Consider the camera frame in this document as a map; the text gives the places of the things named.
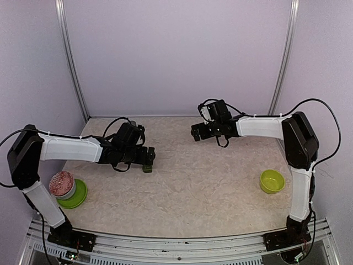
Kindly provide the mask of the right aluminium frame post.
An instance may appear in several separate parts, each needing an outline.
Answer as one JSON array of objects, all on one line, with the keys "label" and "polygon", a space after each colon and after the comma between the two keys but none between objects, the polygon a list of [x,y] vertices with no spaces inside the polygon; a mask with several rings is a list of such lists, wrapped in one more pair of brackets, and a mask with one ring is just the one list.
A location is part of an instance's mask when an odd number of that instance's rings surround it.
[{"label": "right aluminium frame post", "polygon": [[275,110],[278,105],[278,102],[279,102],[279,99],[280,99],[281,92],[282,92],[283,83],[284,83],[286,71],[287,71],[287,66],[288,66],[288,63],[290,60],[292,42],[295,37],[295,29],[296,29],[296,24],[297,24],[299,3],[300,3],[299,0],[292,0],[291,1],[291,9],[290,9],[288,27],[287,27],[287,32],[286,32],[284,51],[282,53],[280,68],[279,68],[279,72],[278,72],[276,83],[275,83],[275,90],[272,95],[272,100],[271,100],[269,111],[268,111],[269,115],[274,115]]}]

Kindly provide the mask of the front aluminium rail base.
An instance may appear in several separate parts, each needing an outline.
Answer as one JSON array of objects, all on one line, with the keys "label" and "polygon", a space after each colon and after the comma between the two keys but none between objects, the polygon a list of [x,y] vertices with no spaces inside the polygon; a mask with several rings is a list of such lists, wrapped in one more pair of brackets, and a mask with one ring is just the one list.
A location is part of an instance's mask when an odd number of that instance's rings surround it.
[{"label": "front aluminium rail base", "polygon": [[268,251],[265,232],[216,237],[143,237],[112,234],[80,228],[94,234],[92,251],[80,250],[73,260],[66,253],[74,249],[43,242],[49,226],[33,219],[25,234],[16,264],[34,263],[36,254],[62,259],[71,264],[263,264],[264,258],[281,258],[294,246]]}]

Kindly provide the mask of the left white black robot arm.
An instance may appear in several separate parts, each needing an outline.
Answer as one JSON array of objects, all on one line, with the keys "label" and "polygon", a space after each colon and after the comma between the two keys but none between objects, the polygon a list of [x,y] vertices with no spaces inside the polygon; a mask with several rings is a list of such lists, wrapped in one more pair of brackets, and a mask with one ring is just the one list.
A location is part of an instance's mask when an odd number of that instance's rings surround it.
[{"label": "left white black robot arm", "polygon": [[51,233],[70,246],[77,241],[77,233],[67,216],[52,200],[38,174],[39,163],[47,160],[72,160],[111,165],[141,165],[151,171],[156,157],[153,147],[145,146],[145,128],[128,118],[114,134],[103,136],[69,136],[40,131],[28,124],[10,134],[16,136],[7,154],[12,184],[23,192],[27,202],[41,214]]}]

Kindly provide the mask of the green weekly pill organizer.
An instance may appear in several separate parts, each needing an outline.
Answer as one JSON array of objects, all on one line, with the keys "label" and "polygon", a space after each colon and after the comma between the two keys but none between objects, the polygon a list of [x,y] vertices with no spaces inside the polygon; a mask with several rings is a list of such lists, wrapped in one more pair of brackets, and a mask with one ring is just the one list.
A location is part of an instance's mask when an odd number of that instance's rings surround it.
[{"label": "green weekly pill organizer", "polygon": [[143,170],[144,173],[152,173],[153,172],[153,166],[143,165],[142,170]]}]

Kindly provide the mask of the green plate left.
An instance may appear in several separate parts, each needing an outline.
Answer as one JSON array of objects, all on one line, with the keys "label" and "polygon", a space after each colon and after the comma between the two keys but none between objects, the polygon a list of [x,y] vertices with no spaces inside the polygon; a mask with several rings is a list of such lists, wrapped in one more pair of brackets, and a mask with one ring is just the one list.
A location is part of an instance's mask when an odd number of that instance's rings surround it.
[{"label": "green plate left", "polygon": [[88,194],[87,185],[80,179],[75,179],[76,190],[73,195],[68,199],[57,198],[58,204],[65,209],[74,209],[80,206],[86,199]]}]

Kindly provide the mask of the red patterned round tin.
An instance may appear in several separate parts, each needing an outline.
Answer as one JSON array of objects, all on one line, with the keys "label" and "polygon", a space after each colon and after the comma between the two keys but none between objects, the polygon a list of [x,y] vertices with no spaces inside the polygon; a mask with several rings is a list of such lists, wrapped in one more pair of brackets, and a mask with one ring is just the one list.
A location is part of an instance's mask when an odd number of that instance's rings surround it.
[{"label": "red patterned round tin", "polygon": [[73,175],[67,171],[56,173],[49,182],[49,191],[57,199],[69,199],[76,191]]}]

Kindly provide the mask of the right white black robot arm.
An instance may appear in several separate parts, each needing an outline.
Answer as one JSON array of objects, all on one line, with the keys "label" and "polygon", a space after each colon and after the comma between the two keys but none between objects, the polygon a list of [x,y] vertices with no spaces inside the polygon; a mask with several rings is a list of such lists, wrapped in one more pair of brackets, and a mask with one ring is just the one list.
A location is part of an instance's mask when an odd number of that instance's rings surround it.
[{"label": "right white black robot arm", "polygon": [[[192,198],[181,235],[215,237],[285,227],[296,197],[296,178],[290,175],[279,141],[262,136],[232,137],[227,149],[214,137],[195,143],[185,134],[186,167],[191,171]],[[284,191],[275,195],[260,189],[260,172],[277,169],[285,175]]]}]

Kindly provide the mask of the green bowl right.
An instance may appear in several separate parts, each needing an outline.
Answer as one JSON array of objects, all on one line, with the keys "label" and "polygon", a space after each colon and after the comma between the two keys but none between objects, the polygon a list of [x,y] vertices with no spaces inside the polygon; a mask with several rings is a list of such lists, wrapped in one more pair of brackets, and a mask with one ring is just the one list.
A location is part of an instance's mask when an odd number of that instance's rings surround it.
[{"label": "green bowl right", "polygon": [[267,169],[260,175],[260,187],[267,194],[276,194],[285,187],[285,178],[273,169]]}]

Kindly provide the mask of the aluminium frame post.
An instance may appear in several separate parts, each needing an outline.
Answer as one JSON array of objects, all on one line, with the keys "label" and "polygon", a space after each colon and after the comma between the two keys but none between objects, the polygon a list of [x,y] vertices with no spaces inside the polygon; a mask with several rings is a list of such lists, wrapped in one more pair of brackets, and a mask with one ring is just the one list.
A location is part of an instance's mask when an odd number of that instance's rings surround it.
[{"label": "aluminium frame post", "polygon": [[73,83],[74,92],[77,97],[77,101],[78,101],[78,105],[79,105],[82,117],[84,121],[87,122],[90,119],[90,115],[87,108],[87,104],[83,96],[83,92],[81,90],[81,85],[79,82],[78,73],[74,62],[74,56],[71,48],[69,30],[68,30],[68,25],[66,20],[64,1],[56,0],[55,7],[56,7],[59,26],[60,26],[61,36],[63,40],[63,47],[64,47],[65,56],[68,64],[68,69]]},{"label": "aluminium frame post", "polygon": [[291,9],[290,9],[288,27],[287,27],[287,32],[286,32],[284,51],[282,53],[280,68],[279,68],[279,72],[278,72],[276,83],[275,83],[275,90],[272,95],[272,100],[271,100],[269,111],[268,111],[269,115],[274,115],[275,110],[278,105],[278,102],[279,102],[279,99],[280,99],[281,92],[282,92],[283,83],[284,83],[286,71],[287,71],[287,66],[288,66],[288,63],[290,60],[292,42],[295,37],[295,29],[296,29],[296,24],[297,24],[299,3],[300,3],[299,0],[292,0],[291,1]]}]

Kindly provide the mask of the left aluminium frame post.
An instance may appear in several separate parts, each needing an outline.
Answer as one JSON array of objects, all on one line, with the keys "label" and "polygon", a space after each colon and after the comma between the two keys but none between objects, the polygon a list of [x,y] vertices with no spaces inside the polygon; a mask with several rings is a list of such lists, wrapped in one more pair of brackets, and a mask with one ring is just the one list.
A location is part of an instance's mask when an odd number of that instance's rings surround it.
[{"label": "left aluminium frame post", "polygon": [[73,83],[74,92],[77,97],[77,101],[78,101],[78,105],[79,105],[82,117],[84,121],[87,122],[90,119],[90,115],[87,108],[87,104],[83,96],[83,92],[81,90],[81,85],[79,82],[78,73],[74,62],[74,56],[71,48],[69,30],[68,30],[68,25],[66,20],[64,1],[56,0],[55,7],[56,7],[59,26],[60,26],[61,36],[63,40],[63,47],[64,47],[65,56],[68,64],[68,69]]}]

